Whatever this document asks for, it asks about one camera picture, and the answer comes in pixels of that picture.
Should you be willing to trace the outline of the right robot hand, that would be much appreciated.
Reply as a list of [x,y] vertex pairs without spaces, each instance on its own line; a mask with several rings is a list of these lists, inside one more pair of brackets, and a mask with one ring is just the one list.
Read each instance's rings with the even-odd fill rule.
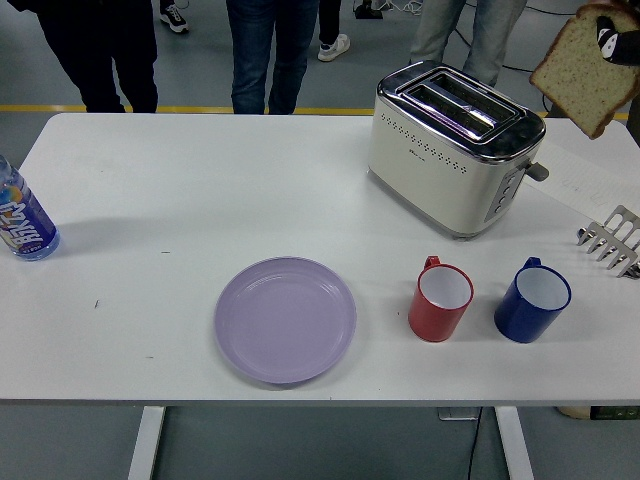
[[596,20],[597,44],[604,60],[624,66],[639,65],[639,31],[619,32],[606,16]]

